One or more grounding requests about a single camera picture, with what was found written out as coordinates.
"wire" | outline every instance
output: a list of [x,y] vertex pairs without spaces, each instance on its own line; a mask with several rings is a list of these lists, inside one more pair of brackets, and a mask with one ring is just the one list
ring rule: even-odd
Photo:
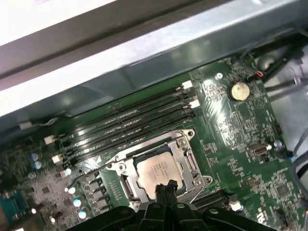
[[201,193],[204,189],[205,189],[205,186],[203,186],[203,187],[200,189],[200,191],[197,193],[197,195],[194,196],[194,198],[193,198],[189,203],[191,204],[192,202],[194,202],[194,200],[200,195],[200,193]]
[[244,50],[243,53],[240,55],[240,57],[239,57],[239,59],[238,59],[239,64],[240,64],[243,68],[247,69],[248,71],[255,72],[255,71],[256,71],[255,69],[253,69],[253,68],[247,66],[247,65],[244,63],[244,59],[245,59],[246,55],[247,55],[248,53],[250,53],[252,49],[254,49],[255,47],[259,46],[260,44],[262,44],[262,43],[264,43],[264,42],[267,42],[267,41],[269,41],[269,40],[271,40],[271,39],[275,39],[275,38],[277,38],[278,36],[283,35],[283,34],[289,32],[289,31],[292,30],[292,29],[293,29],[293,28],[291,27],[291,25],[290,25],[290,27],[286,27],[286,26],[279,27],[279,28],[275,29],[274,31],[271,31],[271,32],[268,33],[268,34],[264,34],[263,36],[261,36],[261,37],[259,38],[259,40],[250,43],[250,44],[247,46],[246,50]]
[[39,126],[41,126],[41,127],[50,126],[50,125],[54,124],[54,122],[56,122],[58,119],[59,119],[59,117],[55,117],[55,118],[50,119],[50,120],[49,120],[47,123],[45,123],[45,124],[37,124],[37,125],[39,125]]
[[[305,85],[308,85],[308,78],[301,78],[301,84],[300,86],[305,86]],[[271,87],[267,87],[265,88],[265,90],[267,92],[270,92],[270,91],[276,91],[276,90],[281,90],[283,88],[287,88],[287,87],[295,87],[296,86],[296,83],[294,80],[288,80],[288,81],[285,81],[283,83],[280,83],[280,84],[277,84],[277,85],[274,85],[274,86],[271,86]]]
[[294,87],[294,88],[291,88],[291,89],[287,89],[284,92],[280,92],[278,94],[270,96],[269,101],[274,102],[274,101],[279,100],[279,99],[281,99],[285,96],[296,93],[299,90],[302,90],[302,88],[301,87]]
[[20,131],[20,130],[21,129],[20,129],[19,125],[11,127],[11,128],[8,128],[8,129],[0,132],[0,138],[4,139],[5,137],[7,137],[7,136],[9,136],[9,135],[11,135],[11,134],[13,134],[13,133],[15,133],[17,131]]
[[305,139],[308,137],[308,128],[306,128],[302,134],[302,136],[299,138],[299,141],[297,143],[297,145],[295,146],[294,148],[294,151],[293,151],[293,155],[295,157],[297,157],[297,152],[298,152],[298,149],[300,148],[300,146],[303,144],[303,142],[305,141]]
[[305,212],[304,230],[308,231],[308,211]]
[[70,185],[68,185],[68,186],[65,188],[65,191],[67,191],[68,189],[70,189],[70,188],[71,188],[74,184],[76,184],[77,181],[79,181],[80,179],[83,179],[83,178],[85,178],[85,177],[89,177],[89,176],[91,176],[91,175],[93,175],[93,174],[95,174],[95,173],[97,173],[97,172],[103,170],[104,168],[106,168],[106,167],[108,167],[108,166],[110,166],[111,164],[114,164],[114,163],[116,163],[116,161],[111,161],[111,162],[109,162],[108,164],[105,164],[105,165],[103,165],[103,166],[101,166],[101,167],[99,167],[99,168],[97,168],[97,169],[94,169],[94,170],[88,172],[87,174],[84,174],[84,175],[81,175],[81,176],[79,176],[79,177],[76,177],[75,179],[73,179],[72,183],[71,183]]
[[300,41],[289,46],[289,48],[283,53],[283,55],[276,60],[269,68],[266,70],[266,75],[262,78],[264,83],[268,82],[274,76],[277,75],[285,65],[296,56],[306,45],[308,44],[308,38],[302,37]]
[[300,181],[300,178],[298,177],[297,171],[296,171],[298,166],[300,166],[301,164],[303,164],[306,161],[308,161],[308,151],[294,160],[294,162],[291,165],[290,170],[291,170],[291,175],[292,175],[292,178],[293,178],[295,184],[302,191],[303,196],[307,199],[308,198],[308,190],[306,189],[306,187]]
[[297,30],[301,35],[306,36],[308,38],[308,31],[302,28],[298,28]]
[[260,78],[264,77],[264,74],[261,71],[256,71],[255,74]]
[[283,47],[288,47],[290,46],[290,44],[294,43],[294,41],[299,41],[302,37],[303,35],[301,35],[300,33],[287,33],[286,36],[283,38],[273,39],[273,41],[270,41],[265,45],[253,48],[250,51],[250,54],[252,54],[254,58],[261,57],[272,51],[279,50]]

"silver screw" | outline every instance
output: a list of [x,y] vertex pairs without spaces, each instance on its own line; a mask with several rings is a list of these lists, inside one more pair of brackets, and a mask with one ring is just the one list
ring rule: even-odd
[[120,169],[121,171],[124,171],[124,170],[126,169],[125,164],[119,164],[119,169]]
[[185,144],[186,144],[185,140],[183,140],[183,139],[179,140],[179,145],[180,146],[184,146]]
[[185,208],[185,205],[183,205],[183,204],[177,204],[177,207],[178,207],[178,208]]
[[275,146],[275,148],[277,148],[277,149],[281,149],[281,148],[282,148],[282,142],[281,142],[280,140],[276,140],[276,141],[274,142],[274,146]]
[[30,180],[33,180],[36,176],[37,176],[37,175],[36,175],[34,172],[30,172],[30,173],[28,174],[28,178],[29,178]]
[[202,182],[201,182],[201,180],[200,180],[199,178],[196,178],[196,179],[193,180],[193,183],[194,183],[196,186],[198,186],[198,185],[200,185]]
[[209,212],[211,213],[211,214],[218,214],[218,211],[216,210],[216,209],[210,209],[209,210]]
[[136,202],[136,203],[133,205],[133,207],[134,207],[135,210],[139,210],[140,203],[139,203],[139,202]]
[[217,73],[217,74],[215,75],[215,77],[218,78],[218,79],[222,79],[223,74],[222,74],[222,73]]

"ram slot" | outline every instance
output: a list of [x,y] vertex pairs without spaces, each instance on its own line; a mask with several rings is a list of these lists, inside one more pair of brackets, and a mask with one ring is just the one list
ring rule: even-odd
[[153,96],[149,99],[138,102],[134,105],[124,107],[119,110],[114,110],[112,113],[106,116],[103,116],[100,119],[97,119],[95,121],[79,126],[76,129],[74,129],[72,132],[66,133],[65,137],[62,136],[61,140],[63,142],[66,142],[74,138],[78,138],[78,139],[85,138],[86,136],[99,131],[101,127],[109,125],[110,123],[117,122],[118,120],[124,120],[126,118],[129,119],[134,116],[138,116],[140,113],[145,113],[151,108],[159,107],[159,105],[162,106],[168,103],[172,103],[174,101],[178,101],[180,99],[190,98],[191,94],[195,94],[192,89],[186,89],[186,90],[180,90],[180,91],[176,91],[175,89],[172,89],[168,92],[164,92],[159,95]]
[[75,143],[71,144],[66,150],[80,151],[84,148],[88,148],[89,145],[96,145],[106,139],[109,139],[113,136],[126,132],[127,130],[134,129],[140,125],[153,122],[157,119],[160,119],[161,116],[179,111],[184,106],[184,102],[175,102],[172,105],[166,105],[159,109],[154,109],[148,113],[135,117],[133,119],[127,120],[125,123],[116,123],[113,127],[108,127],[107,129],[102,130],[100,133],[95,134],[87,139],[80,139]]
[[167,113],[157,115],[149,120],[143,121],[142,123],[137,124],[134,127],[129,129],[120,130],[117,134],[105,137],[101,140],[101,142],[96,142],[94,144],[88,144],[83,149],[79,149],[77,152],[73,152],[75,156],[85,155],[87,153],[97,151],[98,149],[104,148],[107,145],[110,145],[115,142],[127,141],[131,137],[135,137],[136,135],[142,134],[143,132],[148,131],[150,128],[156,126],[157,123],[162,123],[168,121],[168,119],[172,117],[177,117],[180,113],[184,111],[181,108],[175,108],[172,111],[167,111]]
[[146,140],[148,138],[147,135],[151,132],[162,130],[164,128],[170,128],[179,123],[183,123],[183,121],[185,120],[190,120],[194,116],[195,116],[195,113],[192,111],[187,112],[187,113],[182,113],[182,114],[179,114],[178,116],[171,117],[171,118],[170,116],[166,116],[163,121],[160,121],[160,123],[155,123],[154,125],[152,124],[146,125],[141,130],[136,130],[136,132],[130,133],[127,137],[125,137],[125,139],[116,139],[115,142],[107,146],[92,150],[87,154],[83,154],[83,155],[71,158],[67,160],[66,163],[68,165],[75,165],[77,163],[80,163],[82,161],[85,161],[89,158],[92,158],[98,155],[102,155],[102,154],[107,155],[112,152],[118,152],[118,151],[124,150],[132,145],[135,145],[139,142]]

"metal cpu cover plate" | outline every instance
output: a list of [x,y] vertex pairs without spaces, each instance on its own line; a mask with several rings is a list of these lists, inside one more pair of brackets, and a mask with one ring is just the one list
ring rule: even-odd
[[119,152],[107,169],[117,172],[130,201],[154,200],[157,183],[166,184],[169,180],[178,182],[179,201],[189,199],[213,181],[212,177],[201,175],[189,144],[194,135],[193,129],[165,133]]

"green circuit board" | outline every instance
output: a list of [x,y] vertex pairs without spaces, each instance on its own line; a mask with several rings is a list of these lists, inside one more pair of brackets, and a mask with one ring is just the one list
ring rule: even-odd
[[[288,221],[288,228],[300,231],[304,224],[304,210],[297,203],[300,192],[293,184],[288,172],[291,162],[277,157],[277,153],[286,147],[262,81],[248,84],[250,95],[244,101],[233,101],[228,95],[228,89],[232,83],[245,80],[250,75],[251,73],[243,67],[233,64],[232,58],[202,66],[82,115],[60,121],[52,127],[10,144],[9,148],[3,147],[1,169],[10,179],[16,178],[13,188],[21,192],[28,209],[41,202],[48,205],[42,212],[47,221],[51,213],[56,211],[62,213],[58,223],[45,222],[44,228],[47,231],[62,231],[82,222],[82,219],[77,216],[78,209],[63,202],[69,203],[68,201],[72,201],[78,192],[87,196],[87,186],[83,184],[75,195],[64,192],[64,188],[75,177],[102,166],[130,144],[153,138],[170,130],[192,128],[196,135],[190,144],[201,173],[214,179],[200,197],[219,189],[233,192],[242,203],[243,214],[247,218],[281,230],[281,220],[275,214],[275,211],[280,209]],[[185,103],[188,100],[192,94],[190,91],[185,92],[188,98],[177,99],[174,96],[160,98],[159,96],[188,80],[193,83],[193,92],[200,103],[194,111],[194,116],[183,119],[182,114],[175,111],[164,117],[156,117],[155,112],[159,106],[162,107],[162,102],[170,100],[174,103],[176,100],[181,100]],[[153,127],[159,128],[159,125],[163,124],[160,129],[153,128],[142,137],[128,140],[127,143],[130,142],[130,144],[113,146],[107,151],[98,152],[97,155],[86,159],[83,159],[83,156],[88,155],[87,152],[99,150],[102,145],[98,142],[90,151],[78,149],[79,151],[74,153],[74,158],[78,161],[70,167],[72,174],[68,177],[59,177],[59,171],[51,157],[70,152],[65,147],[65,142],[77,139],[78,142],[90,143],[94,139],[99,140],[101,133],[97,137],[95,134],[92,136],[90,134],[94,127],[93,123],[91,124],[92,121],[99,121],[100,118],[110,115],[116,118],[121,115],[122,109],[137,108],[139,102],[151,97],[156,97],[157,100],[142,106],[142,110],[153,113],[147,119],[151,119],[151,116],[155,117],[157,122]],[[56,139],[56,144],[52,147],[46,146],[43,139],[50,135]],[[272,148],[265,155],[252,155],[249,147],[262,142],[269,144]],[[279,148],[274,145],[275,142],[280,143]],[[70,144],[70,149],[76,148],[76,145]],[[40,162],[44,163],[42,168],[33,169],[33,162],[29,160],[33,153],[39,153]],[[34,173],[35,177],[30,179],[31,173]],[[108,208],[128,205],[119,177],[115,172],[102,170],[99,172],[99,177],[108,195]],[[105,211],[95,207],[92,199],[87,199],[86,203],[90,208],[89,218]]]

